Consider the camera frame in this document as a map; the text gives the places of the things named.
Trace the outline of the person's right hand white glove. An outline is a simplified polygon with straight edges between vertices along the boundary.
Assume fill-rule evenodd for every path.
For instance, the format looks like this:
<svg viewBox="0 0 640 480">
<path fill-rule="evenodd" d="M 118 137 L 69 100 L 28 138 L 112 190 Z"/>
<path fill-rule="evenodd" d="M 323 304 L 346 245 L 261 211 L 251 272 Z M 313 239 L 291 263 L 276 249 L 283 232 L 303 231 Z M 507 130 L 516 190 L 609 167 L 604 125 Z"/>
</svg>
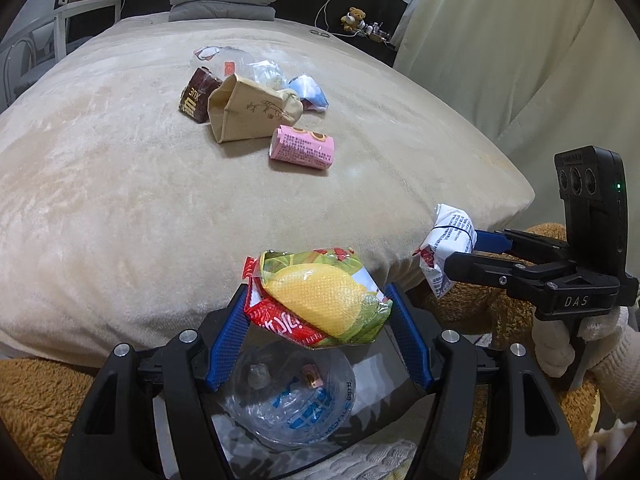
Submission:
<svg viewBox="0 0 640 480">
<path fill-rule="evenodd" d="M 571 365 L 583 373 L 605 360 L 618 346 L 628 325 L 627 307 L 615 307 L 608 314 L 583 318 L 577 341 L 563 321 L 534 318 L 532 338 L 540 368 L 550 377 L 562 377 Z"/>
</svg>

